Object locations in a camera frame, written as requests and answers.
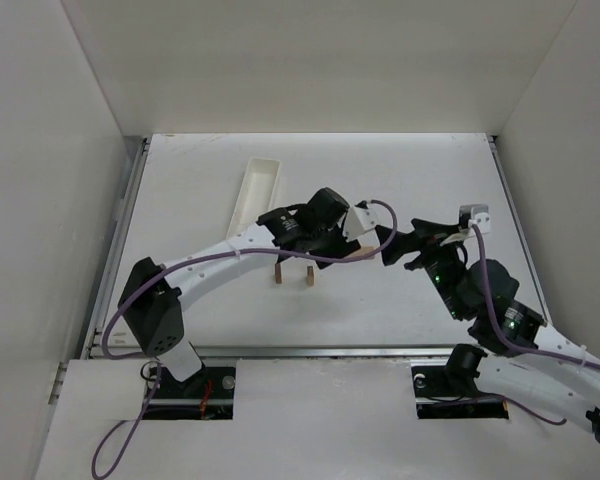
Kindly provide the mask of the dark walnut wood block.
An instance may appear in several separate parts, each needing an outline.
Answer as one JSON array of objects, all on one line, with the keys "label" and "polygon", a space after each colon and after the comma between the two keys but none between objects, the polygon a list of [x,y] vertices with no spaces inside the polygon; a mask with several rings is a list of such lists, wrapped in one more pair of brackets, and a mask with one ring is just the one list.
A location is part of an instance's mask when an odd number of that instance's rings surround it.
[{"label": "dark walnut wood block", "polygon": [[282,284],[283,279],[282,279],[282,265],[281,264],[276,264],[274,267],[274,280],[277,285]]}]

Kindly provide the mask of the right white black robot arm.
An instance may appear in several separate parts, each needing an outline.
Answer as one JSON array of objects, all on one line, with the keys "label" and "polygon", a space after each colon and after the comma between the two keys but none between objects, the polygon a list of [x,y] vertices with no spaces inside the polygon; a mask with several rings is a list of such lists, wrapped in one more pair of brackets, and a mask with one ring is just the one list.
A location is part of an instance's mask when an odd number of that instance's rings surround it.
[{"label": "right white black robot arm", "polygon": [[600,359],[517,300],[519,283],[486,255],[486,211],[458,224],[414,219],[412,231],[377,226],[382,262],[408,253],[405,269],[422,269],[451,317],[470,322],[474,345],[458,344],[445,366],[449,383],[466,396],[491,395],[528,403],[580,426],[600,444]]}]

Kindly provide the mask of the long light wood block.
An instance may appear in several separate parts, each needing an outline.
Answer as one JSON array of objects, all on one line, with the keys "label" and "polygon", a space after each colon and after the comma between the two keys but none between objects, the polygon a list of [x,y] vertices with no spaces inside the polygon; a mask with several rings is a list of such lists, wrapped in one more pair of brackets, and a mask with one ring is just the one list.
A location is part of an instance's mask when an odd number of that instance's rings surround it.
[{"label": "long light wood block", "polygon": [[360,249],[347,255],[344,259],[344,263],[352,263],[361,260],[368,260],[375,258],[376,249],[372,246],[362,246]]}]

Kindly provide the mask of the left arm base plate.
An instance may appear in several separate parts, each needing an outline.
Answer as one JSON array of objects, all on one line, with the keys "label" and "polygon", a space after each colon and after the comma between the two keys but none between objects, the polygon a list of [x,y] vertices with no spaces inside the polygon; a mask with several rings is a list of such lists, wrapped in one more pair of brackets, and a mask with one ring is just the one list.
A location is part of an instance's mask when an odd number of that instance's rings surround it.
[{"label": "left arm base plate", "polygon": [[232,420],[236,386],[236,367],[207,366],[192,381],[178,382],[162,368],[153,396],[158,367],[143,366],[140,376],[145,381],[144,403],[148,406],[143,420]]}]

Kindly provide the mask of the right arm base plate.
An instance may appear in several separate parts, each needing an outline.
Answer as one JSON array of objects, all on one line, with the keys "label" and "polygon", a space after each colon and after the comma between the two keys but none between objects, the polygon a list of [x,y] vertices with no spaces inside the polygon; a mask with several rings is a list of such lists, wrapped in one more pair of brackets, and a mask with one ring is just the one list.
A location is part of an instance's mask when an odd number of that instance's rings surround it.
[{"label": "right arm base plate", "polygon": [[443,365],[412,364],[411,374],[419,420],[509,419],[504,401],[456,388]]}]

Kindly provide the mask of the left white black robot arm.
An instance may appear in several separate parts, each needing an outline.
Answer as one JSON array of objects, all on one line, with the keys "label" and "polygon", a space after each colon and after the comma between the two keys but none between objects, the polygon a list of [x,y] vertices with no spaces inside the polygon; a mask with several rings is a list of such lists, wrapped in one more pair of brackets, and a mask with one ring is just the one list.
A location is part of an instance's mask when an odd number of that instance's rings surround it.
[{"label": "left white black robot arm", "polygon": [[376,224],[367,202],[351,206],[322,188],[308,202],[266,212],[235,236],[185,258],[182,269],[149,257],[136,262],[118,305],[130,297],[134,302],[122,317],[143,353],[186,386],[205,369],[185,338],[183,313],[194,302],[244,274],[284,261],[282,250],[319,256],[317,266],[324,269],[330,258],[359,250],[358,238]]}]

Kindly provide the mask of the white plastic tray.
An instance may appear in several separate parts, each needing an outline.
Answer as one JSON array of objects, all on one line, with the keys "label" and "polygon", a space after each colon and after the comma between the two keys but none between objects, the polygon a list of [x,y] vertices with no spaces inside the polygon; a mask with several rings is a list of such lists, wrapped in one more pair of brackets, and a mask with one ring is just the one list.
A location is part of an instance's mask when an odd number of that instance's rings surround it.
[{"label": "white plastic tray", "polygon": [[248,161],[226,238],[241,233],[273,208],[280,170],[279,160],[253,157]]}]

